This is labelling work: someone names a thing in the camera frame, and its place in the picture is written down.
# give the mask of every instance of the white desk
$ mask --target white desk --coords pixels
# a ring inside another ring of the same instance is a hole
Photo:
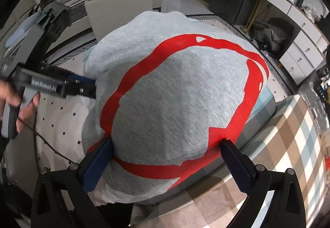
[[[266,0],[290,17],[299,27],[300,32],[288,50],[280,58],[281,64],[289,72],[296,84],[300,84],[324,59],[323,52],[329,41],[319,28],[289,0]],[[253,13],[243,31],[252,26],[260,7],[257,2]]]

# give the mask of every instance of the gray garment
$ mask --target gray garment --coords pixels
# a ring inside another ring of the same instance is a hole
[[[126,72],[160,43],[182,34],[195,35],[195,45],[170,55],[122,96],[111,137],[115,156],[132,164],[181,165],[205,154],[209,127],[226,128],[243,100],[248,58],[229,49],[198,46],[205,40],[198,35],[256,51],[234,34],[190,22],[179,12],[144,12],[105,36],[89,52],[85,76],[97,79],[97,91],[95,107],[82,130],[85,152],[103,136],[101,111]],[[103,178],[112,202],[122,203],[164,193],[179,179],[143,178],[114,160]]]

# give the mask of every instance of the light blue cloth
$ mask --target light blue cloth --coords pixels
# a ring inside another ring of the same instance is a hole
[[[41,11],[36,12],[32,16],[29,16],[25,19],[22,24],[15,30],[13,35],[9,37],[6,41],[6,48],[9,48],[17,39],[19,39],[28,29],[30,29],[35,22],[37,22],[38,18],[41,15]]]

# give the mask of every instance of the black bag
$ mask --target black bag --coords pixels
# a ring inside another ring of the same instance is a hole
[[[267,23],[255,21],[249,34],[257,41],[260,50],[279,59],[291,43],[293,26],[282,18],[272,17]]]

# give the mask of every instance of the red stripe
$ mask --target red stripe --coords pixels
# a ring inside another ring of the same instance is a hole
[[[197,37],[205,38],[205,40],[197,42]],[[131,90],[141,77],[155,70],[169,56],[195,45],[211,47],[214,49],[233,50],[259,63],[266,72],[267,78],[269,77],[267,65],[261,56],[255,52],[244,50],[238,44],[199,34],[183,34],[172,37],[163,41],[149,56],[134,67],[130,68],[121,80],[116,92],[105,103],[100,117],[100,125],[106,132],[105,136],[111,135],[113,120],[119,108],[119,101],[121,97]],[[217,148],[218,143],[224,138],[231,139],[233,142],[237,140],[237,137],[242,131],[243,126],[248,119],[260,93],[259,84],[263,83],[263,75],[257,64],[251,60],[247,60],[246,62],[249,69],[249,75],[244,87],[245,95],[243,101],[237,107],[227,128],[209,128],[208,149],[203,157],[195,160],[187,160],[181,165],[138,165],[125,162],[120,160],[118,157],[114,157],[114,160],[128,172],[141,177],[154,179],[171,179],[180,177],[180,179],[175,183],[175,185],[177,185],[179,182],[185,180],[188,176],[197,172],[200,168],[219,157],[220,151]]]

